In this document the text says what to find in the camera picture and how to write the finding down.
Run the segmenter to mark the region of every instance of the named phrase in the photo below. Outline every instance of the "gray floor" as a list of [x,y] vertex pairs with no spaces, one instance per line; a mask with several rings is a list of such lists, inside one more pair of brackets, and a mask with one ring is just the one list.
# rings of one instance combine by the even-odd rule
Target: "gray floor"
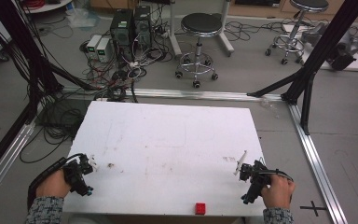
[[[38,21],[56,21],[62,14],[46,14]],[[261,25],[269,21],[249,19],[230,19],[242,23]],[[78,50],[78,46],[90,35],[104,33],[109,27],[108,20],[99,20],[98,26],[92,29],[74,29],[70,38],[59,38],[50,34],[42,37],[45,45],[55,58],[72,74],[82,77],[87,68],[86,59]],[[67,28],[56,31],[57,34],[68,36]],[[289,64],[280,64],[282,53],[272,51],[270,57],[264,51],[276,33],[260,31],[251,35],[247,42],[232,42],[235,52],[230,58],[221,50],[222,46],[216,39],[204,41],[204,49],[213,57],[219,79],[211,81],[209,77],[201,79],[201,89],[198,91],[252,92],[293,74],[299,68],[294,58]],[[181,48],[186,51],[196,40],[188,36],[178,36]],[[174,78],[177,62],[155,63],[147,67],[147,76],[136,83],[135,88],[193,91],[191,77]],[[73,85],[65,80],[60,82],[66,87]],[[287,87],[273,93],[283,93]],[[26,83],[12,63],[0,63],[0,139],[9,129],[15,118],[20,114],[27,100]],[[326,211],[319,211],[318,216],[312,210],[300,209],[299,206],[325,207],[310,170],[306,156],[300,145],[295,125],[290,117],[285,103],[274,103],[276,111],[261,106],[260,103],[226,102],[226,101],[190,101],[140,98],[141,103],[173,104],[173,105],[213,105],[239,106],[251,109],[255,120],[260,144],[269,168],[279,168],[290,174],[297,183],[293,198],[292,210],[297,223],[329,223]],[[344,214],[349,223],[358,223],[358,72],[333,72],[321,70],[314,80],[310,110],[310,132],[312,140],[318,149],[325,171],[339,199]],[[26,216],[26,190],[29,183],[45,167],[52,164],[61,156],[66,156],[71,143],[65,142],[46,160],[36,164],[24,164],[16,160],[0,185],[0,223],[21,223]],[[38,158],[51,150],[42,137],[38,137],[30,145],[26,157]],[[152,223],[154,219],[143,217],[113,217],[116,223],[132,223],[143,221]],[[178,223],[171,219],[159,219],[159,222]],[[211,222],[202,219],[199,222]],[[227,223],[232,220],[219,220]]]

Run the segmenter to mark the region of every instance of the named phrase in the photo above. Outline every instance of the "sleeve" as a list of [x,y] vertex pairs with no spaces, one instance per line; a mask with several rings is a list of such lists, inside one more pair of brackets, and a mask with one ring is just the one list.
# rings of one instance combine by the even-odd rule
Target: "sleeve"
[[61,222],[63,198],[40,197],[34,199],[27,220],[27,224],[44,224]]
[[267,208],[263,211],[264,223],[266,224],[294,224],[292,213],[283,208]]

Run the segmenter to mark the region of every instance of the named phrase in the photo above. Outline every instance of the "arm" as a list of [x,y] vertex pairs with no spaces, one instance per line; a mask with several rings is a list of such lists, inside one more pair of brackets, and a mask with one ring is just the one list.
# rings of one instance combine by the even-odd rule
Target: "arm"
[[37,188],[36,199],[28,212],[26,223],[60,223],[63,198],[70,189],[62,170],[50,175]]
[[264,222],[267,224],[292,224],[290,212],[291,195],[295,191],[294,182],[279,175],[271,175],[271,186],[265,186],[261,190],[266,209],[263,211]]

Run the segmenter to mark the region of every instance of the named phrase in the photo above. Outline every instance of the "hand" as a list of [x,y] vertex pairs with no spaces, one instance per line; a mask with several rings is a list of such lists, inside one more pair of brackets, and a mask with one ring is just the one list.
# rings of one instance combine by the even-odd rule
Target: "hand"
[[271,186],[261,190],[264,205],[267,208],[280,207],[290,209],[290,199],[295,191],[296,184],[280,175],[271,175]]
[[36,197],[54,196],[64,198],[71,186],[65,182],[63,170],[58,170],[46,178],[36,189]]

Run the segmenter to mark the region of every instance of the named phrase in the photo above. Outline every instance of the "metal stool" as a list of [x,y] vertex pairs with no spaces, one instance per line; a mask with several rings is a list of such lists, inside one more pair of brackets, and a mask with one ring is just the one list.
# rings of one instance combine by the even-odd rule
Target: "metal stool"
[[198,75],[212,72],[212,80],[217,80],[219,76],[213,68],[212,58],[201,52],[201,38],[205,36],[219,35],[222,31],[222,22],[215,16],[205,13],[193,13],[185,16],[181,22],[182,29],[188,34],[198,36],[197,48],[195,52],[184,54],[176,68],[175,75],[181,78],[181,70],[194,75],[193,87],[199,88],[200,82],[197,80]]
[[290,0],[290,4],[293,7],[300,9],[298,20],[293,27],[290,35],[279,35],[274,38],[274,42],[266,50],[265,54],[269,56],[271,54],[271,48],[280,48],[285,51],[284,58],[281,61],[281,64],[287,64],[286,57],[289,53],[297,53],[296,63],[302,61],[302,55],[304,54],[304,43],[301,40],[296,38],[296,33],[300,24],[304,18],[306,12],[323,12],[328,8],[328,2],[326,0]]

